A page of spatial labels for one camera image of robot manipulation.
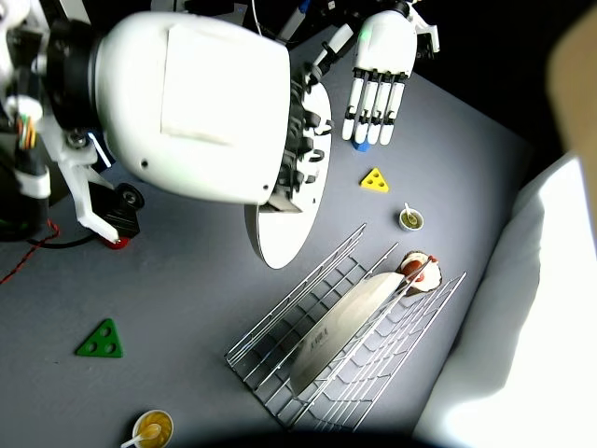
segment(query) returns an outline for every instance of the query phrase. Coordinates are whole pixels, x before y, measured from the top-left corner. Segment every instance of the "table surface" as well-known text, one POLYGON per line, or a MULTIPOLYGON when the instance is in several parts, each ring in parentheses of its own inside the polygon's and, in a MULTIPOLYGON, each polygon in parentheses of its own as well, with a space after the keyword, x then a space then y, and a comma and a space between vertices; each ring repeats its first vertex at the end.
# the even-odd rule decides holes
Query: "table surface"
MULTIPOLYGON (((312 60, 326 30, 291 53, 312 60)), ((507 222, 530 148, 518 136, 413 75, 392 142, 366 153, 340 138, 352 57, 325 78, 338 126, 326 191, 298 256, 273 271, 253 251, 241 205, 176 197, 131 179, 146 198, 141 233, 121 251, 99 242, 39 250, 0 289, 0 445, 118 446, 150 409, 174 418, 172 446, 279 427, 229 369, 224 354, 363 222, 354 253, 371 263, 399 241, 395 269, 412 249, 437 255, 445 277, 468 276, 386 389, 364 428, 410 431, 423 409, 496 240, 507 222), (359 187, 379 167, 387 194, 359 187), (420 210, 422 231, 405 233, 402 204, 420 210), (76 357, 103 319, 118 327, 125 357, 76 357)), ((70 199, 51 216, 61 241, 86 231, 70 199)), ((2 270, 27 244, 0 245, 2 270)))

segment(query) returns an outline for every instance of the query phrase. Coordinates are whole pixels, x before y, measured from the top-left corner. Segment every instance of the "yellow sauce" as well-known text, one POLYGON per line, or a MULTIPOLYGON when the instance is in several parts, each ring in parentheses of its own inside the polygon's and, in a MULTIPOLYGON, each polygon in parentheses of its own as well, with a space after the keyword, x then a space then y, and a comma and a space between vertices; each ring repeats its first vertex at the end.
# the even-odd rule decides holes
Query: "yellow sauce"
POLYGON ((139 445, 143 446, 143 448, 161 448, 170 440, 170 436, 172 436, 172 420, 170 420, 168 415, 166 415, 165 413, 149 414, 141 421, 141 424, 137 429, 137 434, 139 434, 152 423, 157 423, 158 425, 160 425, 161 432, 158 437, 151 441, 140 441, 139 445))

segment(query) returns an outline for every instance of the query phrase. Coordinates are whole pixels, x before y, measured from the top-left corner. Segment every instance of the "dish rack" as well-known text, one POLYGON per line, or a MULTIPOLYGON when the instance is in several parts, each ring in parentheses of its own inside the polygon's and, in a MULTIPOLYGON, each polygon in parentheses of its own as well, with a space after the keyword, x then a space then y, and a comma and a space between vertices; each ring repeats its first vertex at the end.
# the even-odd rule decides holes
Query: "dish rack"
POLYGON ((304 336, 398 247, 394 244, 373 267, 365 268, 353 257, 365 227, 349 236, 226 354, 230 367, 286 429, 357 430, 466 277, 463 273, 433 292, 411 297, 405 297, 410 284, 399 288, 295 397, 290 369, 304 336))

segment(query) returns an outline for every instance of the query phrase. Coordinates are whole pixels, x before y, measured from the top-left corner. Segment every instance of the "green triangle block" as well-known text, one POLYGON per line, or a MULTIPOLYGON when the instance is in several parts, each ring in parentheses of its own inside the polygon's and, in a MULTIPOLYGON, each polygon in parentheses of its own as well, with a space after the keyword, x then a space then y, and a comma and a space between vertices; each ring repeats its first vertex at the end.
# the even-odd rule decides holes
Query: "green triangle block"
POLYGON ((76 350, 80 357, 123 357, 116 325, 112 319, 102 322, 76 350))

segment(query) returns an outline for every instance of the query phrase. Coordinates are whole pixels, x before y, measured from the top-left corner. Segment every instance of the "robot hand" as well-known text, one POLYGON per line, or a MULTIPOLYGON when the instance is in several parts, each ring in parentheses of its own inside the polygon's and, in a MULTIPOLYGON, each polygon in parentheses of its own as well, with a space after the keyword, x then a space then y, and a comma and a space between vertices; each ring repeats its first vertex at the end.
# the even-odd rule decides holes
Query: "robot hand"
POLYGON ((378 139, 382 145, 390 142, 404 81, 410 77, 416 58, 417 34, 425 33, 431 35, 433 51, 439 51, 437 27, 427 25, 406 2, 374 14, 363 23, 342 127, 344 140, 349 140, 354 132, 356 143, 363 143, 366 138, 372 145, 378 139), (365 83, 365 93, 361 95, 365 83))

